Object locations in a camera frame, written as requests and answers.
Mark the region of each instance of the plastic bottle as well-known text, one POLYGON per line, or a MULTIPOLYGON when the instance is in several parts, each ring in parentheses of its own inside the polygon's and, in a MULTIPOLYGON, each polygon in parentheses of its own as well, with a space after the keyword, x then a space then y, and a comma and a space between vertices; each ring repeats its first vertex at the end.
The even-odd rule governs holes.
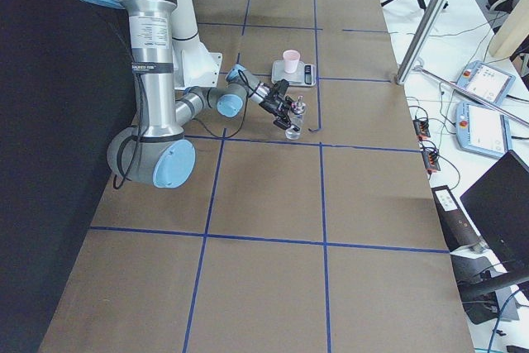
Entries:
POLYGON ((292 104, 292 108, 290 109, 290 123, 292 125, 284 132, 289 140, 297 140, 301 136, 306 108, 307 105, 303 102, 303 96, 299 96, 298 100, 292 104))

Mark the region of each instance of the pink cup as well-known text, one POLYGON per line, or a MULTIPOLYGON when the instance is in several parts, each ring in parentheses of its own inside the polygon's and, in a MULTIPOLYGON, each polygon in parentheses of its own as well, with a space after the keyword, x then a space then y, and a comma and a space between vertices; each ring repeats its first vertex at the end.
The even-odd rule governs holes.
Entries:
POLYGON ((301 55, 296 50, 286 50, 283 53, 284 71, 287 74, 293 74, 298 69, 301 55))

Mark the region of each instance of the blue-framed device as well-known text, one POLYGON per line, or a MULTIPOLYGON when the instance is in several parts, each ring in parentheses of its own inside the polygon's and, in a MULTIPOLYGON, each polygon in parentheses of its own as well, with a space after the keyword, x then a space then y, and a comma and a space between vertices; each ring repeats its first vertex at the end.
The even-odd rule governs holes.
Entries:
POLYGON ((460 103, 455 111, 455 134, 462 150, 499 159, 512 149, 508 119, 475 103, 460 103))
POLYGON ((512 74, 481 61, 474 61, 466 66, 457 85, 490 103, 500 105, 515 80, 516 76, 512 74))

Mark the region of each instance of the dark wall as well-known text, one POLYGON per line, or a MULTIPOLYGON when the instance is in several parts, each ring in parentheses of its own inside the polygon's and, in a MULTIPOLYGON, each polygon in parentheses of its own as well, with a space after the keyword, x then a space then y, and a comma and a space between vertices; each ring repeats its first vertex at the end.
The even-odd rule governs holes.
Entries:
POLYGON ((125 51, 78 0, 2 0, 0 351, 36 351, 131 120, 125 51))

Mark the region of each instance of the black monitor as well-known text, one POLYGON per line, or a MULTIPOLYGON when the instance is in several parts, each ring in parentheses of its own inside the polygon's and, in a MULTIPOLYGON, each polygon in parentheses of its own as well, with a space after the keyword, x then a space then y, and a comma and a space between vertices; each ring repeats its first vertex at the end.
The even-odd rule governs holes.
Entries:
POLYGON ((463 301, 514 284, 529 291, 529 166, 514 151, 508 151, 461 196, 461 202, 508 271, 460 284, 463 301))

